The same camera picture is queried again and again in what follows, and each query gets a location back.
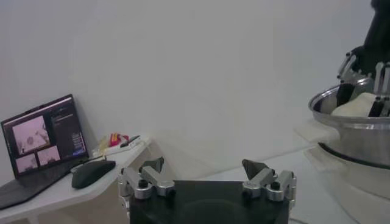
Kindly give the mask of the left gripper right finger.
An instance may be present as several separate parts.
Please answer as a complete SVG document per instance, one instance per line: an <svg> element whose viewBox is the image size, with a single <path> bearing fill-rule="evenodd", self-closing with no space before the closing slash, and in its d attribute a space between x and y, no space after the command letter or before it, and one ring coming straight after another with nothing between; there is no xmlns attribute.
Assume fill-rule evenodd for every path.
<svg viewBox="0 0 390 224"><path fill-rule="evenodd" d="M247 200L260 198L265 192L270 201L295 201L297 177L290 170L283 170L279 174L265 165L252 160L242 160L242 165L248 177L244 181L243 197Z"/></svg>

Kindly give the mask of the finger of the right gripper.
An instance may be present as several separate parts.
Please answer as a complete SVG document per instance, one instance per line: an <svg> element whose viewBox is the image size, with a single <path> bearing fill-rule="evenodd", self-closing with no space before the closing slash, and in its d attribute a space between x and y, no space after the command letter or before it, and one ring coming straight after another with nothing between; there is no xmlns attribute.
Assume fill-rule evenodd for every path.
<svg viewBox="0 0 390 224"><path fill-rule="evenodd" d="M337 79L339 79L340 84L336 94L337 106L347 103L355 89L356 72L353 70L353 66L356 60L357 57L354 51L348 52L338 70Z"/></svg>
<svg viewBox="0 0 390 224"><path fill-rule="evenodd" d="M389 62L377 63L373 93L375 101L370 109L369 117L389 117Z"/></svg>

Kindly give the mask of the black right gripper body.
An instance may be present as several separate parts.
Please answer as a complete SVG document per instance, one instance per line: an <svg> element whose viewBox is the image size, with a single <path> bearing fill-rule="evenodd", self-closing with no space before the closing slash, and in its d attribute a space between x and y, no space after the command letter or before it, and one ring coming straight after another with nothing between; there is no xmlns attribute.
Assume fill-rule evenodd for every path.
<svg viewBox="0 0 390 224"><path fill-rule="evenodd" d="M389 0L371 0L375 15L365 41L351 51L356 56L355 72L375 73L378 63L389 63Z"/></svg>

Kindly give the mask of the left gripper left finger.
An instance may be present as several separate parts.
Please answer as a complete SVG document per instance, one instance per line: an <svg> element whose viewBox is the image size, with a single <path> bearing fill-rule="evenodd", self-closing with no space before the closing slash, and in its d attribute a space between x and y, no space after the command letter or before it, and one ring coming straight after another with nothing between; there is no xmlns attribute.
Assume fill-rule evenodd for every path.
<svg viewBox="0 0 390 224"><path fill-rule="evenodd" d="M147 200L151 198L155 189L158 196L174 197L175 182L161 174L164 163L164 157L161 156L145 161L138 170L131 167L122 168L118 175L119 196L124 201L129 201L132 195L137 200Z"/></svg>

